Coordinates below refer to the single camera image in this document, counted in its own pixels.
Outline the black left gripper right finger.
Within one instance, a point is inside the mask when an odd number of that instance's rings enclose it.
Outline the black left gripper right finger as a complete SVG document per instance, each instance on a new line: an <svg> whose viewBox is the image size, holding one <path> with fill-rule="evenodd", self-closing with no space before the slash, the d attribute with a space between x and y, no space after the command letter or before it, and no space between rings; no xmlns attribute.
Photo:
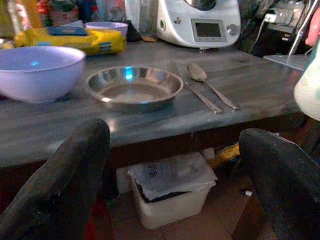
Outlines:
<svg viewBox="0 0 320 240"><path fill-rule="evenodd" d="M248 128L239 136L243 168L255 189L234 240L256 240L268 221L279 240L320 238L320 166L296 143Z"/></svg>

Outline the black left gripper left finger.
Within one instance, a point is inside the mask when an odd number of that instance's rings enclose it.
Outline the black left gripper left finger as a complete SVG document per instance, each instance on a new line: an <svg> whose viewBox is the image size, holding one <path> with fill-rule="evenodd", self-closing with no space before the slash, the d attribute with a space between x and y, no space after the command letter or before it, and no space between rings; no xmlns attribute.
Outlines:
<svg viewBox="0 0 320 240"><path fill-rule="evenodd" d="M1 239L84 239L110 138L110 128L102 119L78 126L1 215Z"/></svg>

